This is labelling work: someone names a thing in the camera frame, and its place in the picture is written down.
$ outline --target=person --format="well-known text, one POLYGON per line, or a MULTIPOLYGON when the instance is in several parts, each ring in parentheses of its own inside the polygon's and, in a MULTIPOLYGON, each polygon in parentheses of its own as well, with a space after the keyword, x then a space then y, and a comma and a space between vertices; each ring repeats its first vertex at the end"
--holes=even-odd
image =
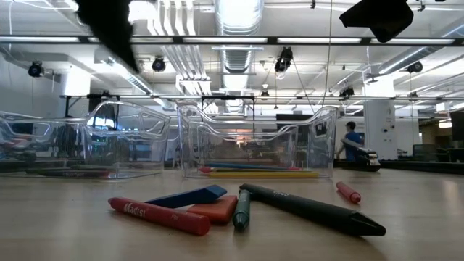
MULTIPOLYGON (((345 139, 356 142, 357 144, 362 144, 363 140, 361 139, 361 135, 355 132, 356 123, 355 122, 348 122, 346 125, 347 127, 347 134, 345 134, 345 139)), ((345 148, 342 144, 340 150, 336 154, 336 158, 340 159, 340 154, 345 151, 345 155, 347 161, 354 162, 356 161, 355 151, 351 148, 345 148)))

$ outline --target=ceiling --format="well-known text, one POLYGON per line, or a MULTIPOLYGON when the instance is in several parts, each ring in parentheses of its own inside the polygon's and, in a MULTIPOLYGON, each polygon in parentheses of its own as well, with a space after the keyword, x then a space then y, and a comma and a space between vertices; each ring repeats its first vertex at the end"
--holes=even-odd
MULTIPOLYGON (((371 37, 372 33, 368 29, 345 28, 339 20, 342 10, 350 8, 356 2, 355 0, 336 0, 332 3, 331 14, 330 1, 326 0, 317 1, 316 9, 308 8, 309 1, 266 0, 259 35, 371 37)), ((437 37, 437 33, 442 28, 457 20, 464 21, 462 0, 446 0, 443 3, 425 0, 426 9, 422 12, 416 10, 419 7, 418 1, 409 0, 409 2, 414 11, 414 20, 399 37, 437 37)), ((216 35, 215 13, 212 12, 213 1, 197 0, 194 6, 196 32, 203 36, 216 35)), ((23 3, 12 3, 0 0, 0 34, 10 34, 10 25, 13 35, 87 34, 86 28, 78 24, 73 11, 66 7, 68 5, 65 1, 28 0, 23 3)), ((149 35, 146 22, 135 23, 135 34, 149 35)), ((178 94, 174 86, 176 73, 169 63, 165 72, 153 72, 150 68, 151 62, 149 61, 153 61, 157 55, 163 55, 161 46, 135 45, 133 48, 137 57, 146 61, 140 76, 147 83, 152 84, 152 87, 160 94, 178 94)), ((255 52, 250 71, 252 75, 249 77, 243 94, 259 95, 263 83, 266 83, 269 85, 268 90, 271 96, 304 95, 302 85, 311 95, 322 96, 326 90, 331 90, 331 87, 334 87, 353 70, 363 65, 381 64, 410 49, 410 47, 398 46, 331 46, 330 48, 328 46, 292 46, 295 64, 289 68, 283 80, 276 80, 273 63, 276 56, 280 54, 281 48, 282 46, 264 46, 262 51, 255 52)), ((105 69, 105 66, 96 60, 95 53, 101 50, 102 48, 97 45, 83 44, 13 44, 11 53, 25 65, 31 61, 27 61, 28 56, 24 53, 66 54, 88 67, 93 76, 100 77, 100 80, 103 79, 104 84, 101 81, 93 81, 95 83, 92 85, 93 89, 109 89, 115 94, 132 94, 133 88, 130 83, 111 70, 105 69)), ((200 46, 200 53, 207 75, 211 79, 211 89, 219 91, 222 83, 220 53, 211 50, 211 46, 200 46)), ((464 46, 444 48, 421 60, 424 66, 423 72, 463 54, 464 46)), ((59 73, 66 73, 73 63, 52 60, 44 61, 43 65, 59 73)), ((464 73, 464 59, 459 59, 411 81, 407 80, 410 77, 408 73, 396 72, 394 73, 395 92, 403 94, 415 88, 438 83, 458 73, 464 73)), ((362 94, 363 82, 361 80, 350 84, 355 87, 356 94, 362 94)), ((338 88, 334 89, 334 94, 338 95, 336 90, 338 88)), ((452 83, 424 95, 437 96, 459 90, 464 91, 464 82, 457 78, 452 83)))

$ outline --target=desk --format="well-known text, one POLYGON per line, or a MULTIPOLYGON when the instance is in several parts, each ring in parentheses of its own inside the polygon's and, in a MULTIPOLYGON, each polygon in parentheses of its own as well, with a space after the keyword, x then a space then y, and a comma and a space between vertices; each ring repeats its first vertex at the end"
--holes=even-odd
POLYGON ((381 170, 336 170, 328 180, 247 180, 361 210, 386 227, 384 237, 352 238, 252 202, 245 233, 213 226, 203 237, 113 212, 112 196, 152 199, 216 183, 237 194, 243 181, 182 179, 180 173, 126 181, 0 178, 2 260, 461 260, 464 178, 381 170), (344 181, 362 195, 353 206, 336 193, 344 181))

